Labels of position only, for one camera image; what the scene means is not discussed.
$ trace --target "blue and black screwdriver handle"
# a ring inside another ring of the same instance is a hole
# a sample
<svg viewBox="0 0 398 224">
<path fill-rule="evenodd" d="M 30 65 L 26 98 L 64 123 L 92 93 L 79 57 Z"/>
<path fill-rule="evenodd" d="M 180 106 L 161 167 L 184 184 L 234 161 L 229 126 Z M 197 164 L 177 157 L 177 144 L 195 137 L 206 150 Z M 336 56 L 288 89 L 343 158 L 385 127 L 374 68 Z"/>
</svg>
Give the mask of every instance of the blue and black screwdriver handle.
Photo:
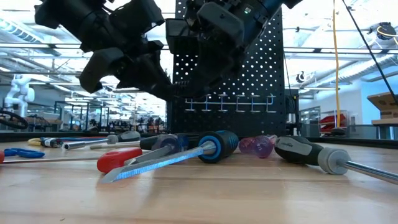
<svg viewBox="0 0 398 224">
<path fill-rule="evenodd" d="M 214 164 L 232 155 L 238 147 L 239 138 L 231 131 L 206 132 L 200 135 L 198 147 L 184 151 L 178 141 L 137 157 L 128 166 L 113 169 L 107 173 L 102 183 L 126 179 L 143 172 L 158 169 L 169 164 L 198 156 L 205 163 Z"/>
<path fill-rule="evenodd" d="M 320 166 L 328 174 L 343 175 L 348 170 L 398 184 L 398 175 L 351 161 L 344 149 L 322 147 L 300 136 L 279 137 L 275 152 L 287 162 Z"/>
</svg>

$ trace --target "workbench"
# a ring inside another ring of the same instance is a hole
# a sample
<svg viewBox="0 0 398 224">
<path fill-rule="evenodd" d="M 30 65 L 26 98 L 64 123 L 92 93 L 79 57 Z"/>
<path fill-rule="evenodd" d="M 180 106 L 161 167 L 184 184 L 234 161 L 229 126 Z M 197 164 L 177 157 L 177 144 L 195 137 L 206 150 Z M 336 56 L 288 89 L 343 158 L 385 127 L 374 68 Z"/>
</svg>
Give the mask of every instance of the workbench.
<svg viewBox="0 0 398 224">
<path fill-rule="evenodd" d="M 398 150 L 346 149 L 355 162 L 398 172 Z M 0 149 L 24 147 L 2 143 Z M 103 151 L 46 149 L 46 158 Z M 3 164 L 0 223 L 397 223 L 398 186 L 348 171 L 236 152 L 219 164 L 194 158 L 99 184 L 95 161 Z"/>
</svg>

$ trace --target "robotic hand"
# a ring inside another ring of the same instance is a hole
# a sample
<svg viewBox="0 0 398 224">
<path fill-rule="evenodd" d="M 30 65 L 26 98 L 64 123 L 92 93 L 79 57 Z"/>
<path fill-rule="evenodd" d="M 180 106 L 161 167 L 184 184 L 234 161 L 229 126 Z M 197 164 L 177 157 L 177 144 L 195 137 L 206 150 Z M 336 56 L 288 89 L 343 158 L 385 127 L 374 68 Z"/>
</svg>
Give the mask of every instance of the robotic hand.
<svg viewBox="0 0 398 224">
<path fill-rule="evenodd" d="M 118 88 L 136 87 L 161 99 L 196 98 L 226 77 L 239 75 L 246 51 L 282 4 L 293 8 L 302 0 L 187 0 L 184 20 L 167 19 L 167 42 L 172 54 L 197 54 L 189 82 L 172 84 L 160 66 L 163 44 L 145 33 L 165 22 L 154 0 L 131 0 L 115 11 L 106 0 L 42 0 L 35 21 L 56 29 L 63 25 L 93 51 L 80 76 L 89 93 L 100 80 L 114 75 Z"/>
</svg>

